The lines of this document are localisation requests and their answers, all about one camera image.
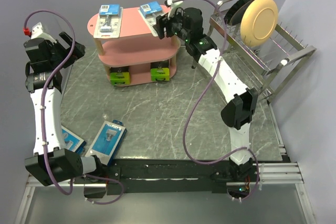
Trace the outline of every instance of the beige plate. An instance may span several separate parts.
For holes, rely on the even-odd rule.
[[[243,42],[259,46],[273,33],[278,21],[278,7],[273,0],[254,0],[246,9],[240,25]]]

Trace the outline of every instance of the dish rack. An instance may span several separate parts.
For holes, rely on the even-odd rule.
[[[217,3],[218,9],[227,2],[233,0],[221,0]],[[215,11],[210,17],[210,28],[207,33],[210,36],[216,29],[223,37],[225,34],[222,19]],[[225,52],[234,54],[233,58],[248,75],[253,86],[258,90],[259,97],[271,102],[276,95],[286,86],[290,79],[302,68],[316,51],[314,46],[303,45],[302,40],[293,36],[288,27],[283,28],[282,23],[277,24],[271,37],[261,46],[248,47],[240,36],[240,24],[227,25],[227,42],[230,46]],[[274,81],[279,72],[284,71],[287,75],[283,80]]]

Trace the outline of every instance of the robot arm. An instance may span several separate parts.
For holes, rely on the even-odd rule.
[[[215,82],[224,94],[227,105],[221,112],[224,123],[229,127],[231,147],[249,147],[249,126],[257,104],[258,93],[256,89],[249,89],[234,74],[222,56],[213,40],[203,34],[202,12],[196,8],[181,8],[182,1],[173,3],[167,0],[165,4],[173,5],[171,11],[156,18],[156,30],[160,39],[178,36],[185,42],[187,52],[211,76],[214,75],[218,61],[220,69]],[[236,152],[230,156],[231,160],[240,168],[251,164],[251,155],[248,151]]]
[[[69,45],[72,38],[65,32],[60,37]],[[51,35],[44,32],[41,23],[32,29],[31,39],[24,43],[30,61],[26,67],[26,87],[30,93],[35,110],[36,139],[34,156],[25,159],[26,169],[43,185],[52,184],[45,170],[44,142],[41,135],[40,102],[42,89],[51,72],[63,61],[70,48],[65,49]],[[76,42],[74,52],[64,67],[70,66],[85,54],[85,46]],[[45,98],[46,134],[48,142],[48,161],[57,182],[92,173],[101,169],[101,164],[96,156],[80,157],[79,154],[66,149],[62,136],[60,120],[62,76],[57,73],[49,83]]]

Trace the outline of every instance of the gray marble surface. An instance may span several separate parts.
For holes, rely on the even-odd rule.
[[[250,79],[227,55],[229,65],[249,87]],[[62,125],[91,145],[103,122],[122,121],[128,133],[116,158],[185,159],[182,132],[186,118],[209,82],[209,76],[192,69],[184,49],[177,55],[177,73],[166,83],[113,87],[94,49],[71,71],[61,104]],[[187,130],[189,152],[198,159],[215,159],[230,151],[228,127],[220,117],[225,102],[211,87],[198,105]],[[257,105],[250,128],[251,149],[261,161],[280,161],[268,105]]]

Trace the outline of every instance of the shelf tier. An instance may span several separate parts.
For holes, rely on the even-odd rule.
[[[118,87],[127,87],[127,86],[132,86],[132,85],[156,82],[156,81],[151,80],[150,70],[151,70],[150,63],[130,66],[129,72],[130,72],[131,84],[118,85]],[[170,70],[170,78],[172,78],[176,74],[176,65],[169,66],[169,70]]]
[[[101,62],[108,67],[124,67],[171,59],[180,47],[178,39],[158,39],[151,34],[106,41]]]
[[[165,13],[169,11],[169,8],[166,7],[165,5],[161,5],[161,7]],[[124,8],[122,12],[119,38],[152,34],[147,24],[145,23],[145,21],[143,21],[142,17],[140,16],[138,9],[139,7]],[[88,22],[87,28],[88,28],[89,33],[92,36],[94,36],[95,34],[94,30],[96,28],[97,18],[98,18],[98,13],[94,15],[93,17],[91,17]]]

